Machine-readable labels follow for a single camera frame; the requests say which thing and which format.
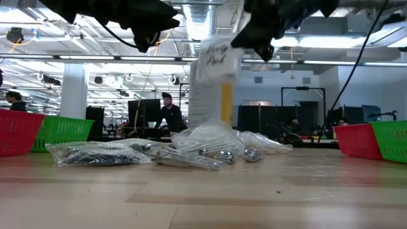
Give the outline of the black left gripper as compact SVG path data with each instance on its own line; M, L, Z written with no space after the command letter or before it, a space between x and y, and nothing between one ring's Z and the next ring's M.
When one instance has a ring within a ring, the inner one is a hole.
M173 18L177 10L160 0L146 0L147 18ZM136 17L130 15L129 1L116 0L82 0L74 4L76 13L93 17L100 25L118 41L132 48L146 53L159 40L159 32L178 27L180 21L176 19L148 20L136 26ZM134 37L129 43L116 35L107 27L108 22L116 22L123 30L131 29Z

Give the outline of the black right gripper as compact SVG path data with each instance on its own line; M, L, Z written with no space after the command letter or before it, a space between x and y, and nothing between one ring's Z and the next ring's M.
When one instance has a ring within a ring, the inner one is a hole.
M290 28L301 23L317 11L329 17L339 5L339 0L248 0L244 10L251 14L245 29L231 41L233 48L251 48L264 61L274 53L273 39L284 37Z

